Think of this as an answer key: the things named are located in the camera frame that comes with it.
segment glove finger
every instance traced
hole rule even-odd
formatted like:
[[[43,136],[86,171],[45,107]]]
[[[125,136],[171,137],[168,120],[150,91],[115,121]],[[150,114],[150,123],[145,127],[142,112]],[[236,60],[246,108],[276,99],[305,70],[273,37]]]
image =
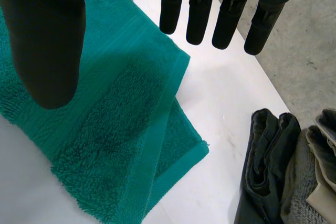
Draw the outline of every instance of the glove finger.
[[[260,2],[252,19],[250,30],[247,34],[244,50],[250,55],[259,54],[270,35],[285,4],[267,11],[262,8]]]
[[[247,0],[223,0],[217,19],[212,44],[225,49],[231,42]]]
[[[165,34],[175,32],[182,0],[161,0],[160,30]]]
[[[247,0],[223,0],[217,19],[212,45],[225,49],[231,42]]]
[[[189,19],[186,40],[192,45],[199,45],[205,34],[212,0],[189,0]]]
[[[259,0],[244,45],[248,54],[257,55],[262,51],[287,1],[289,0]]]

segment teal towel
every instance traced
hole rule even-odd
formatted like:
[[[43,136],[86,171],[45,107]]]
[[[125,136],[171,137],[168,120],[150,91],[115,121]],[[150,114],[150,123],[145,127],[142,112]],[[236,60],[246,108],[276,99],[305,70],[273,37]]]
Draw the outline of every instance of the teal towel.
[[[57,110],[25,91],[1,15],[0,113],[51,161],[83,211],[140,223],[208,153],[175,99],[189,58],[131,0],[86,0],[86,8],[78,90]]]

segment white table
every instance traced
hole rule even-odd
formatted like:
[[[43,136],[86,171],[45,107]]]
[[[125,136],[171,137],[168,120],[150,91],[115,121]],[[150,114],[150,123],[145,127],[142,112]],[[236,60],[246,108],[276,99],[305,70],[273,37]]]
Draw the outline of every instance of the white table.
[[[160,1],[134,0],[156,24]],[[177,99],[210,152],[160,200],[144,224],[233,223],[251,114],[264,107],[275,115],[288,111],[255,57],[244,52],[238,32],[224,51],[211,45],[219,6],[214,0],[204,40],[192,46],[185,40],[188,0],[183,0],[177,30],[170,36],[191,56]],[[1,116],[0,223],[97,223],[78,209],[34,144]]]

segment folded cloth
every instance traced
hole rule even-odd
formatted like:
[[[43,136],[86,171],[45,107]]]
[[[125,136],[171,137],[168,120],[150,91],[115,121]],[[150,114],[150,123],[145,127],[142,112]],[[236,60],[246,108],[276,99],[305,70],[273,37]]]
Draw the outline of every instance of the folded cloth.
[[[327,224],[306,199],[317,185],[315,157],[306,140],[307,129],[301,131],[295,153],[288,164],[285,188],[281,200],[281,218],[284,224]]]
[[[175,100],[188,55],[131,0],[86,6],[78,89],[56,110],[24,89],[0,17],[0,113],[51,161],[82,210],[101,223],[140,223],[208,152]]]
[[[313,125],[308,128],[307,141],[314,152],[324,180],[335,192],[336,157],[327,142],[327,138],[321,133],[317,126]]]
[[[316,157],[318,185],[307,202],[330,224],[336,223],[336,157],[317,126],[308,128],[306,138]]]
[[[327,143],[336,156],[336,110],[324,109],[315,119],[316,126],[327,137]]]
[[[243,193],[235,223],[282,223],[280,200],[285,172],[300,131],[297,119],[290,113],[280,115],[279,119],[267,109],[252,115],[242,175]],[[244,206],[251,204],[261,218],[243,217]]]

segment concrete floor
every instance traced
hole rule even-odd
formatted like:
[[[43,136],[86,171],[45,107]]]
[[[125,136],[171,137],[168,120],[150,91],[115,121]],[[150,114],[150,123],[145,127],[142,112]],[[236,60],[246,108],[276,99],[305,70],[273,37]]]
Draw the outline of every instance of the concrete floor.
[[[244,38],[257,3],[248,0],[238,24]],[[302,128],[336,108],[336,0],[290,0],[256,57]]]

